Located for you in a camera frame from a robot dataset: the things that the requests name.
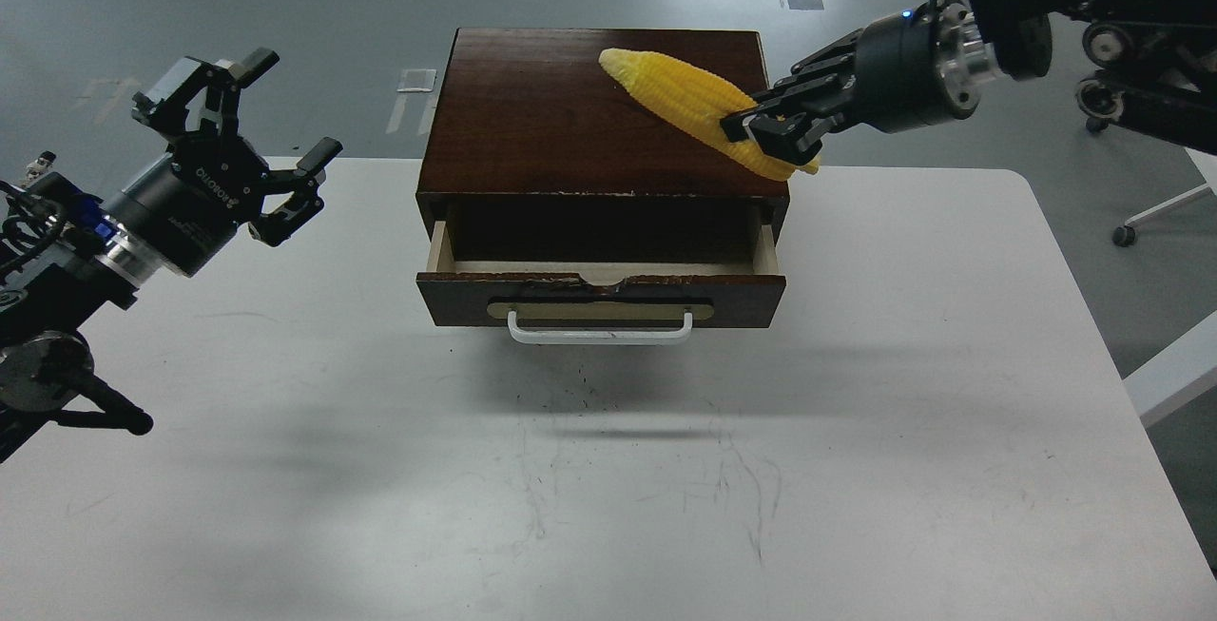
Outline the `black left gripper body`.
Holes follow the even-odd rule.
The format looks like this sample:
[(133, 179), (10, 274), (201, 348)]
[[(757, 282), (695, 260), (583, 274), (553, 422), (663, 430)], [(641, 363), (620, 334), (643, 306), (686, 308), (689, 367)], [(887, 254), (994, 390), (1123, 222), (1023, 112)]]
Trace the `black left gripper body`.
[(262, 156), (226, 156), (218, 166), (166, 151), (103, 201), (110, 219), (183, 276), (200, 274), (252, 209), (253, 188), (269, 174)]

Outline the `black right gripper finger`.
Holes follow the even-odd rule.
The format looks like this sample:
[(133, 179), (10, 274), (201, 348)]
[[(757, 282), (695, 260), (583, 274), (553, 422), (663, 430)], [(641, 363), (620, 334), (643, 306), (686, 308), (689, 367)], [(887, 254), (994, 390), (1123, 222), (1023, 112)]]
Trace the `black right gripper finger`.
[(849, 91), (856, 79), (858, 41), (863, 32), (852, 30), (826, 47), (817, 50), (787, 69), (786, 78), (773, 86), (752, 93), (758, 106), (786, 106), (793, 108), (812, 103), (821, 97), (832, 97)]
[(813, 160), (821, 138), (859, 123), (840, 97), (769, 97), (719, 119), (729, 142), (752, 141), (775, 160)]

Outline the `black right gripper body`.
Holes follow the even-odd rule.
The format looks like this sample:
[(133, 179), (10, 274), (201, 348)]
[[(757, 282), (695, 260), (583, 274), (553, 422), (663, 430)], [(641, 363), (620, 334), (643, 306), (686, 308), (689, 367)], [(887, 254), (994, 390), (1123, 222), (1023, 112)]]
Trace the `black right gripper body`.
[(961, 41), (974, 28), (961, 0), (943, 0), (860, 29), (846, 121), (897, 134), (971, 117), (978, 88), (961, 58)]

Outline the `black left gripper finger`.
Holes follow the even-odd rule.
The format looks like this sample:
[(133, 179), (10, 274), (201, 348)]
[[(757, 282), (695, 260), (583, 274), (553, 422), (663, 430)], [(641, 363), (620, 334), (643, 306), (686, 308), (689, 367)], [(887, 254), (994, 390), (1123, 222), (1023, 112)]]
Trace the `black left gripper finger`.
[(166, 158), (178, 153), (248, 153), (240, 135), (241, 93), (277, 65), (273, 49), (257, 47), (240, 61), (179, 58), (152, 88), (133, 96), (131, 118), (166, 140)]
[[(251, 188), (258, 202), (257, 217), (249, 222), (249, 234), (260, 244), (277, 247), (292, 237), (301, 226), (323, 209), (320, 188), (325, 180), (325, 167), (342, 152), (343, 145), (332, 138), (318, 140), (291, 170), (267, 170)], [(260, 205), (270, 196), (286, 195), (277, 209), (260, 212)]]

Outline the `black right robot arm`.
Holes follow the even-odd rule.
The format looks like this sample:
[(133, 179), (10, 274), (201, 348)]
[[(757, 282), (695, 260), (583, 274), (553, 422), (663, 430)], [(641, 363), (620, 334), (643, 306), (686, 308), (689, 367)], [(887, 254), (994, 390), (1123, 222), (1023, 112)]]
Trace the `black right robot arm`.
[(1095, 69), (1076, 102), (1089, 128), (1215, 152), (1215, 0), (926, 0), (802, 58), (719, 125), (804, 167), (821, 136), (853, 125), (897, 134), (968, 119), (983, 83), (1051, 69), (1051, 13), (1086, 23)]

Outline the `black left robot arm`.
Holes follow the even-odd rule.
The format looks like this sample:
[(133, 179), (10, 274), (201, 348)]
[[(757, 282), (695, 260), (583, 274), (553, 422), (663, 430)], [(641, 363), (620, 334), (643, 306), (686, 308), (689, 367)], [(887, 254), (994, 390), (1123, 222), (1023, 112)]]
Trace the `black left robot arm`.
[(2, 457), (47, 423), (146, 435), (152, 416), (96, 374), (83, 325), (105, 304), (129, 308), (159, 269), (195, 276), (240, 228), (277, 247), (321, 212), (338, 140), (275, 170), (240, 132), (243, 90), (277, 61), (267, 47), (239, 62), (179, 58), (135, 93), (133, 119), (166, 151), (110, 198), (55, 170), (2, 183)]

